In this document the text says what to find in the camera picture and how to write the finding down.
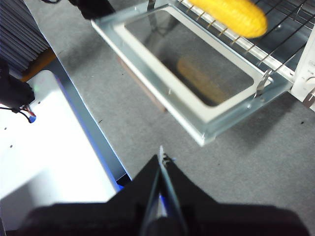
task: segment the toaster oven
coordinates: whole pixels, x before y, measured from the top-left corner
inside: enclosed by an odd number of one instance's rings
[[[253,39],[189,0],[149,0],[92,25],[202,146],[286,91],[315,111],[315,1],[254,1],[268,30]]]

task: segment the yellow corn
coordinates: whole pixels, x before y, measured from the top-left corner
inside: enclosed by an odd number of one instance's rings
[[[263,11],[250,0],[190,0],[216,20],[246,38],[262,36],[268,27]]]

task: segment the oven door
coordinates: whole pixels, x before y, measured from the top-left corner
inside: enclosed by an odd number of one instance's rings
[[[201,146],[292,87],[289,69],[273,58],[259,63],[264,52],[247,53],[251,42],[209,17],[157,0],[92,21]]]

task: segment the white table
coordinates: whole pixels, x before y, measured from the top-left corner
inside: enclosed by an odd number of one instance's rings
[[[0,215],[6,230],[18,228],[33,208],[106,202],[118,191],[54,74],[42,71],[29,84],[36,96],[34,123],[0,111]]]

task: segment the glass panel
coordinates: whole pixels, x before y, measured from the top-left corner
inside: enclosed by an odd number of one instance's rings
[[[126,29],[209,106],[253,84],[249,75],[167,11],[155,11],[128,22]]]

